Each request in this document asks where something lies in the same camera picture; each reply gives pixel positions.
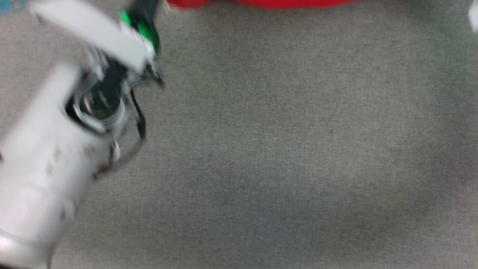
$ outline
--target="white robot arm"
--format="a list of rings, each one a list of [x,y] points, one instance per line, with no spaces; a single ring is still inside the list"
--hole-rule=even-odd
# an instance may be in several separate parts
[[[136,0],[122,14],[121,27],[80,0],[32,6],[40,21],[89,44],[91,66],[58,63],[0,144],[0,268],[50,267],[55,244],[88,186],[115,165],[109,162],[134,110],[131,101],[144,140],[144,117],[132,88],[145,78],[162,83],[154,65],[157,4]]]
[[[470,20],[471,29],[476,32],[478,31],[478,3],[473,1],[473,4],[470,7],[468,18]]]

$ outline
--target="red object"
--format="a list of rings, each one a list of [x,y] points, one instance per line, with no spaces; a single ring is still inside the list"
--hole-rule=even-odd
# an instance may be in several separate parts
[[[181,9],[199,8],[211,0],[168,0]],[[237,2],[267,9],[328,8],[355,0],[236,0]]]

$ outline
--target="black cable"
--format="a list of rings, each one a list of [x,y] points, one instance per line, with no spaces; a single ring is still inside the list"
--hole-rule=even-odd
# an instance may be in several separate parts
[[[138,127],[138,133],[140,134],[140,139],[146,139],[146,119],[144,118],[143,112],[141,111],[138,102],[136,101],[136,96],[134,96],[134,89],[131,89],[130,92],[131,100],[133,101],[134,107],[136,108],[136,112],[138,113],[139,120],[136,122],[136,126]]]

